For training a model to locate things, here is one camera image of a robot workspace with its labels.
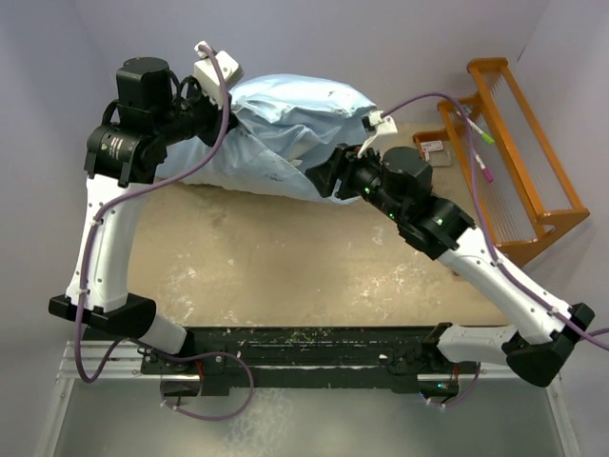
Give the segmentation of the light blue pillowcase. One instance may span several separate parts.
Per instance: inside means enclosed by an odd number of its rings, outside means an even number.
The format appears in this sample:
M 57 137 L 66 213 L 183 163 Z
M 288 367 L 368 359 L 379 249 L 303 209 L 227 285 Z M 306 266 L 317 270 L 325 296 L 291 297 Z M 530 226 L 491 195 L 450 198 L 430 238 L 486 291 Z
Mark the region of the light blue pillowcase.
M 376 108 L 348 84 L 295 74 L 250 79 L 230 94 L 237 124 L 215 156 L 185 178 L 187 185 L 319 203 L 305 171 L 341 143 L 361 144 L 362 119 Z

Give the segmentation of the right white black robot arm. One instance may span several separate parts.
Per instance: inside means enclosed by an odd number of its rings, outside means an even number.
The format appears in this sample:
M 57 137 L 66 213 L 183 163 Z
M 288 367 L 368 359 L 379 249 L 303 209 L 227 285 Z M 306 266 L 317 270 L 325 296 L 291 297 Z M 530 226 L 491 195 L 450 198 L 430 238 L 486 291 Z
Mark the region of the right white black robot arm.
M 424 364 L 445 372 L 455 363 L 509 367 L 523 381 L 547 387 L 595 317 L 547 292 L 502 253 L 454 202 L 432 190 L 432 167 L 409 147 L 379 154 L 338 145 L 306 178 L 323 197 L 364 199 L 398 229 L 407 245 L 457 273 L 497 307 L 505 327 L 437 326 Z

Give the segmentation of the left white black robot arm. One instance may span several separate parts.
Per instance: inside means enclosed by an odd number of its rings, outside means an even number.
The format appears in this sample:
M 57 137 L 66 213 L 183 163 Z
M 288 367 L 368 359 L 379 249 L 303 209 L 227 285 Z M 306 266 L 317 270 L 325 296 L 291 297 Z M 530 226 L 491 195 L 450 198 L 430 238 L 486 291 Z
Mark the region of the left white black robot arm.
M 153 300 L 128 292 L 128 263 L 168 147 L 195 137 L 212 143 L 234 128 L 222 91 L 242 75 L 225 51 L 202 57 L 183 81 L 155 57 L 129 59 L 117 70 L 117 97 L 87 140 L 88 206 L 77 265 L 67 290 L 50 298 L 50 314 L 156 348 L 175 373 L 192 369 L 196 351 L 185 343 L 187 331 Z

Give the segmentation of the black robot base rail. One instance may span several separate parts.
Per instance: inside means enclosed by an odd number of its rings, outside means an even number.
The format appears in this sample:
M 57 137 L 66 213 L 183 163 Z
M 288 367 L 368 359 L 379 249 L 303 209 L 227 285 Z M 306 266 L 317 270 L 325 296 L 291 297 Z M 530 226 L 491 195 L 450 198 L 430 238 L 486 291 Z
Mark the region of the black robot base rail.
M 202 362 L 175 363 L 140 348 L 145 375 L 170 396 L 226 396 L 234 388 L 389 389 L 454 396 L 472 362 L 445 361 L 433 327 L 193 328 Z

